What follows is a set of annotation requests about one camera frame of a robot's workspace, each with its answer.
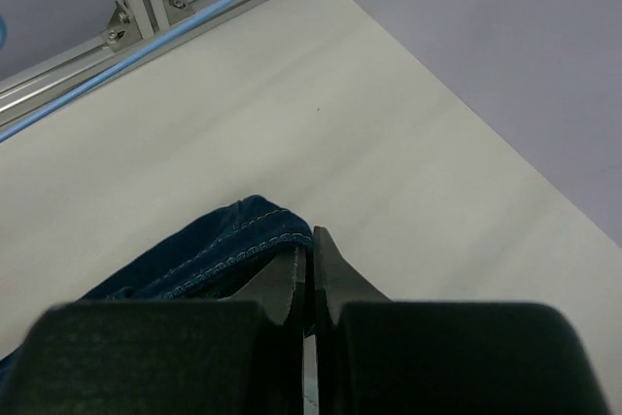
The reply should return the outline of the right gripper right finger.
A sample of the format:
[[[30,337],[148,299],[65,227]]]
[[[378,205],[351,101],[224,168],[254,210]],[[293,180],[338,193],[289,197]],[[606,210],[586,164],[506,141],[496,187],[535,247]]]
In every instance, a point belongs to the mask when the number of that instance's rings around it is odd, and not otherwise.
[[[604,414],[584,347],[534,302],[393,301],[314,230],[323,414]]]

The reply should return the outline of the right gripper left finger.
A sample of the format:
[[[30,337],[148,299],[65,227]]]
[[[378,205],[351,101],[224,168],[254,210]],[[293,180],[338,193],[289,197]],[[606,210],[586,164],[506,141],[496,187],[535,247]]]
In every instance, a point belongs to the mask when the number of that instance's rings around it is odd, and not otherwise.
[[[12,367],[16,414],[299,414],[305,253],[232,296],[82,301],[46,312]]]

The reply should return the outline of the dark blue denim skirt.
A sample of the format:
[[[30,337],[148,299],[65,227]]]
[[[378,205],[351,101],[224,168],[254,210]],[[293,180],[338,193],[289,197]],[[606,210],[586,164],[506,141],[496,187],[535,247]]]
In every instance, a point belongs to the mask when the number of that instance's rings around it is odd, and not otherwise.
[[[311,227],[293,211],[253,194],[165,237],[77,301],[221,299],[289,248],[310,254]]]

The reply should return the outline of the light blue wire hanger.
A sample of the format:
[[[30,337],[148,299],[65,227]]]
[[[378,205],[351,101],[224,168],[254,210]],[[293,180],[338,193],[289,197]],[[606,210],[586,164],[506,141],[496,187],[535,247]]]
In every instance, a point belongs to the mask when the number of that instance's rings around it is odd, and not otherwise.
[[[1,136],[266,0],[1,0]]]

